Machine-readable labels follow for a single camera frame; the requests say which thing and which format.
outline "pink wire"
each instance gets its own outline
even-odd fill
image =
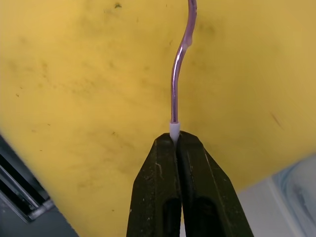
[[[181,40],[180,46],[178,48],[176,58],[174,59],[171,75],[171,123],[178,123],[178,80],[179,73],[181,69],[181,64],[184,55],[188,47],[192,44],[192,35],[194,26],[196,24],[197,18],[197,1],[188,0],[189,4],[189,16],[184,32],[183,38]]]

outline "white wire tip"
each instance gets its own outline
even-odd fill
[[[174,145],[177,145],[177,141],[180,135],[180,123],[170,123],[170,137],[173,140]]]

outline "yellow surface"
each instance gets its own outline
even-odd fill
[[[0,130],[82,237],[126,233],[168,131],[185,0],[2,0]],[[182,129],[240,189],[316,146],[316,2],[198,1]]]

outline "black metal frame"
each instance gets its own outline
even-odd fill
[[[19,171],[27,173],[33,185]],[[1,136],[0,198],[27,223],[54,207],[45,189]]]

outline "white surface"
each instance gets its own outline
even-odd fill
[[[255,237],[304,237],[271,178],[238,197]]]

